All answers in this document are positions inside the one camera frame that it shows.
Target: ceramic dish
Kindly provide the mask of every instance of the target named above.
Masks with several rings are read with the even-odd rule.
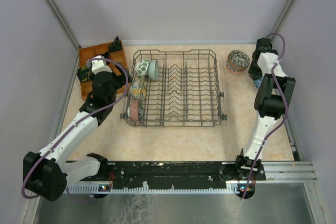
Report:
[[[233,68],[230,63],[228,62],[228,60],[226,60],[226,67],[233,73],[241,73],[243,72],[243,70],[237,70],[235,68]]]
[[[144,109],[142,100],[135,100],[127,109],[127,115],[132,121],[135,122],[143,120]]]
[[[231,68],[237,71],[244,71],[250,65],[250,58],[249,56],[238,50],[231,51],[227,56],[227,61]]]
[[[134,68],[136,75],[141,78],[144,78],[147,75],[150,62],[151,60],[148,60],[148,59],[140,60]]]
[[[130,92],[131,92],[131,96],[135,100],[139,100],[141,98],[145,98],[145,96],[146,96],[146,89],[144,87],[144,80],[140,79],[140,80],[134,82],[133,85],[131,86]]]
[[[159,79],[159,62],[157,60],[152,60],[151,63],[149,63],[148,77],[153,81]]]

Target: cable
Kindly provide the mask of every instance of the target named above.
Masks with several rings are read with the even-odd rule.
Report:
[[[283,37],[281,34],[279,34],[279,33],[271,33],[271,34],[268,34],[268,35],[266,36],[266,38],[267,38],[268,36],[270,36],[270,35],[277,35],[277,36],[279,36],[279,37],[281,38],[281,40],[282,40],[282,52],[281,52],[281,55],[279,56],[279,61],[280,61],[280,60],[282,59],[282,57],[284,56],[284,54],[285,54],[285,49],[286,49],[286,42],[285,42],[285,39],[284,39],[284,37]],[[284,95],[284,93],[283,93],[283,91],[282,91],[282,89],[281,89],[281,86],[280,86],[280,84],[279,84],[279,82],[278,82],[278,80],[277,80],[277,77],[276,77],[276,75],[274,74],[274,69],[276,68],[276,66],[277,66],[277,64],[274,64],[274,66],[273,66],[272,69],[271,69],[271,73],[272,73],[272,77],[273,77],[273,79],[274,79],[275,85],[277,86],[277,89],[279,90],[279,93],[280,93],[280,96],[281,96],[281,98],[282,98],[282,101],[283,101],[283,103],[284,103],[284,105],[285,105],[285,115],[284,115],[284,117],[283,117],[281,123],[280,123],[277,127],[275,127],[270,133],[268,133],[268,134],[265,136],[265,139],[264,139],[264,141],[262,142],[262,144],[261,144],[261,146],[260,146],[260,148],[259,148],[259,151],[258,151],[258,153],[257,153],[257,155],[256,155],[256,157],[255,157],[255,159],[253,160],[252,167],[251,167],[251,170],[250,170],[250,172],[249,172],[249,175],[248,175],[248,178],[247,178],[247,182],[246,182],[246,190],[244,191],[244,194],[243,194],[242,199],[244,199],[245,196],[246,196],[246,191],[247,191],[247,188],[248,188],[248,185],[249,185],[249,181],[250,181],[251,178],[252,178],[253,168],[254,168],[254,167],[256,166],[256,164],[257,164],[258,157],[259,157],[261,151],[263,150],[262,148],[263,148],[264,144],[266,143],[267,139],[268,139],[274,132],[276,132],[276,131],[277,131],[277,130],[278,130],[278,129],[285,123],[285,120],[286,120],[287,117],[288,117],[288,104],[287,104],[285,95]]]
[[[256,186],[256,177],[254,175],[252,175],[252,187],[255,187]]]
[[[126,84],[125,84],[125,86],[127,87],[128,86],[128,74],[127,74],[127,72],[126,72],[126,70],[123,68],[123,66],[122,65],[120,65],[119,63],[117,63],[117,62],[115,62],[115,61],[113,61],[113,60],[110,60],[110,59],[101,59],[101,58],[99,58],[99,59],[89,59],[88,61],[94,61],[94,60],[103,60],[103,61],[107,61],[107,62],[110,62],[110,63],[112,63],[112,64],[114,64],[114,65],[116,65],[117,67],[119,67],[121,70],[122,70],[122,72],[123,72],[123,74],[125,75],[125,78],[126,78]],[[110,108],[110,107],[112,107],[112,106],[114,106],[115,104],[117,104],[118,102],[120,102],[121,101],[121,99],[123,99],[124,98],[124,96],[126,95],[126,91],[127,91],[127,88],[125,88],[124,89],[124,92],[122,93],[122,95],[121,95],[121,97],[119,97],[117,100],[115,100],[114,102],[112,102],[111,104],[109,104],[109,105],[106,105],[105,107],[102,107],[102,108],[100,108],[100,109],[97,109],[97,110],[95,110],[95,111],[93,111],[93,112],[91,112],[90,114],[88,114],[88,115],[86,115],[86,116],[83,116],[81,119],[79,119],[75,124],[73,124],[60,138],[59,138],[59,140],[50,148],[50,150],[49,151],[47,151],[42,157],[40,157],[39,158],[39,160],[32,166],[32,168],[29,170],[29,172],[28,172],[28,174],[27,174],[27,176],[25,177],[25,179],[23,180],[23,183],[22,183],[22,187],[21,187],[21,195],[24,197],[24,198],[26,198],[26,199],[34,199],[34,198],[37,198],[39,195],[33,195],[33,196],[29,196],[29,195],[26,195],[26,193],[25,193],[25,188],[26,188],[26,184],[27,184],[27,182],[28,182],[28,180],[29,180],[29,178],[31,177],[31,175],[32,175],[32,173],[34,172],[34,170],[36,169],[36,167],[42,162],[42,160],[46,157],[46,156],[48,156],[48,154],[50,154],[51,153],[51,151],[52,150],[54,150],[59,144],[60,144],[60,142],[62,142],[62,140],[79,124],[79,123],[81,123],[83,120],[85,120],[86,118],[88,118],[88,117],[90,117],[90,116],[92,116],[92,115],[94,115],[94,114],[96,114],[96,113],[98,113],[98,112],[100,112],[100,111],[103,111],[103,110],[105,110],[105,109],[108,109],[108,108]]]
[[[109,173],[111,176],[109,177],[109,189],[112,189],[112,185],[114,182],[114,173]]]

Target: dish rack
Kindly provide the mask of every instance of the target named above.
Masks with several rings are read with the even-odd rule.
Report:
[[[131,77],[137,80],[135,65],[141,59],[158,60],[159,80],[145,82],[144,115],[140,121],[128,117],[134,101],[127,94],[125,113],[120,115],[132,126],[210,127],[226,119],[222,114],[217,59],[212,50],[138,50],[133,56]]]

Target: metal floor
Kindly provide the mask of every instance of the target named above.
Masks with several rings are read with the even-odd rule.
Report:
[[[314,223],[303,184],[260,184],[236,195],[108,195],[89,203],[63,195],[40,201],[34,224]]]

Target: white wall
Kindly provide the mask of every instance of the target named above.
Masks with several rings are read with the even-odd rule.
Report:
[[[296,0],[280,33],[282,65],[297,84],[290,106],[304,158],[312,160],[336,221],[336,1]],[[281,43],[276,40],[276,48]]]
[[[255,42],[286,0],[55,0],[81,45],[126,40]]]
[[[45,0],[0,6],[0,223],[18,223],[23,157],[52,137],[76,50]]]

